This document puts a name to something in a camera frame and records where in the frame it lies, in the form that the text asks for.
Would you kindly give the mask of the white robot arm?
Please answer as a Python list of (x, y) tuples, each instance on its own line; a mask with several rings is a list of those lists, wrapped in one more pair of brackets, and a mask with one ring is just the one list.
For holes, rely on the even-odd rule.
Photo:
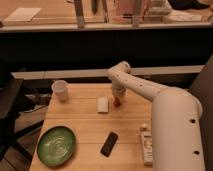
[(127, 89), (152, 102), (153, 171), (206, 171), (199, 119), (201, 102), (187, 90), (130, 74), (123, 61), (107, 70), (112, 93), (120, 99)]

